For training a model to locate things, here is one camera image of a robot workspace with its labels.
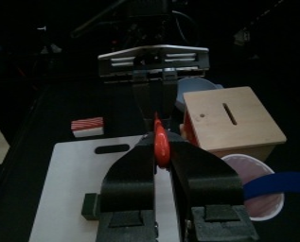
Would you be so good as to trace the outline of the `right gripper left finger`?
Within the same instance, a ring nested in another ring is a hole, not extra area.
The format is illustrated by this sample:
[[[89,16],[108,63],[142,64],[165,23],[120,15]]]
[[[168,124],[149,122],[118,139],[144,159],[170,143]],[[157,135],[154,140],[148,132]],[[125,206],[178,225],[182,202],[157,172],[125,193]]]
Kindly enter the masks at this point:
[[[153,137],[109,168],[101,189],[96,242],[156,242]]]

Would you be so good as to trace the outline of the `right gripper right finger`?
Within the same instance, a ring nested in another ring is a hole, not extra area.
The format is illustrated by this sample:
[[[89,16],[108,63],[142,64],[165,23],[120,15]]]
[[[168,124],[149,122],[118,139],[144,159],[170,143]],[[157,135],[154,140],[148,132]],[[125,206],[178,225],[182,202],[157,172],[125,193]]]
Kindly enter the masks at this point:
[[[178,134],[169,143],[181,242],[257,242],[237,172]]]

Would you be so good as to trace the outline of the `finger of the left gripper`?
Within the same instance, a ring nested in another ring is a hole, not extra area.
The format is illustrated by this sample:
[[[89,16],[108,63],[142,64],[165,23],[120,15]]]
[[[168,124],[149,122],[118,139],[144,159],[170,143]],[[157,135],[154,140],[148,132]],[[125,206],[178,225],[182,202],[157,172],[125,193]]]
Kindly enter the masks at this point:
[[[145,127],[153,129],[154,106],[150,98],[150,81],[145,71],[134,71],[132,75],[133,94],[142,114]]]
[[[158,85],[158,116],[168,127],[172,123],[172,113],[177,97],[177,72],[174,68],[162,70],[162,78]]]

